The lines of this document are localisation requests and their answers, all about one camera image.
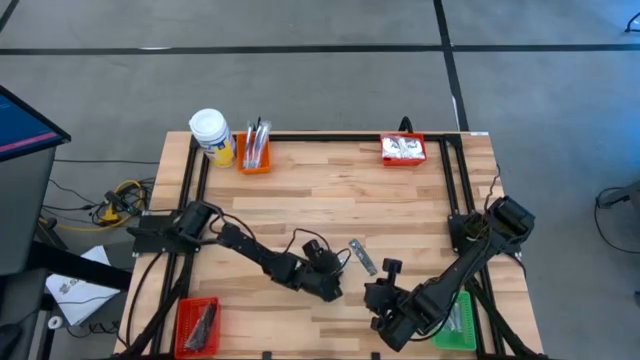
red box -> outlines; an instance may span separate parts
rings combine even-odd
[[[204,349],[196,352],[185,349],[184,345],[196,326],[196,322],[204,313],[208,304],[213,304],[216,309],[213,325],[209,331],[209,339]],[[208,359],[218,352],[220,344],[220,303],[217,297],[202,299],[183,299],[178,303],[178,321],[176,329],[174,356],[176,359]]]
[[[397,134],[382,134],[380,135],[380,146],[382,147],[382,138],[384,136],[402,136],[412,139],[420,140],[420,145],[422,145],[422,152],[424,152],[424,159],[393,159],[393,158],[382,158],[382,163],[384,166],[416,166],[423,163],[427,160],[427,149],[424,146],[424,135],[423,134],[413,134],[413,133],[397,133]]]

wooden table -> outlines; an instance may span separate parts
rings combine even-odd
[[[151,208],[176,207],[190,141],[188,132],[167,134]],[[482,208],[496,173],[489,136],[461,135],[477,208]],[[327,238],[332,248],[359,239],[382,273],[385,257],[404,262],[397,284],[406,289],[439,275],[455,259],[446,218],[450,214],[440,149],[427,142],[428,160],[417,167],[385,168],[376,142],[272,142],[269,174],[247,176],[235,168],[210,168],[205,200],[245,221],[265,246],[282,251],[293,229],[306,228]],[[464,204],[453,149],[458,202]],[[200,164],[198,154],[195,164]],[[191,197],[199,166],[195,166]],[[494,196],[502,194],[498,181]],[[309,236],[299,234],[292,251],[302,254]],[[120,327],[124,336],[133,292],[152,255],[138,258]],[[132,321],[135,337],[156,311],[166,255],[149,273]],[[176,277],[182,266],[180,259]],[[497,306],[520,338],[542,352],[521,268],[508,257],[489,264]],[[363,303],[365,282],[372,282],[353,256],[341,278],[344,296],[331,303],[277,285],[259,266],[220,246],[203,247],[195,257],[189,297],[217,296],[222,304],[219,358],[475,358],[474,353],[445,352],[430,342],[408,343],[400,354],[369,329],[372,314]],[[487,352],[493,352],[481,310]],[[169,350],[173,311],[165,324],[161,352]],[[122,351],[118,343],[115,351]]]

small metal part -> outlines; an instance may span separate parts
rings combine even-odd
[[[367,255],[367,252],[364,251],[364,248],[357,239],[349,241],[349,246],[351,246],[356,256],[358,257],[358,260],[360,260],[364,268],[367,269],[369,275],[373,276],[378,273],[378,270],[373,264],[373,261],[371,261],[371,258],[369,257],[369,255]]]

white paper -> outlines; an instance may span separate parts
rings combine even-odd
[[[111,265],[107,258],[104,247],[96,246],[82,257],[88,260],[97,261],[105,265]],[[111,299],[120,290],[87,283],[84,280],[73,279],[61,275],[51,275],[47,278],[47,288],[58,304],[64,302],[83,302],[89,299],[100,297],[84,304],[62,304],[59,305],[62,313],[71,325],[82,323],[89,315],[93,314],[105,302]]]

computer monitor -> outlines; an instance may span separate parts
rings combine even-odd
[[[0,85],[0,161],[69,141],[69,134]]]

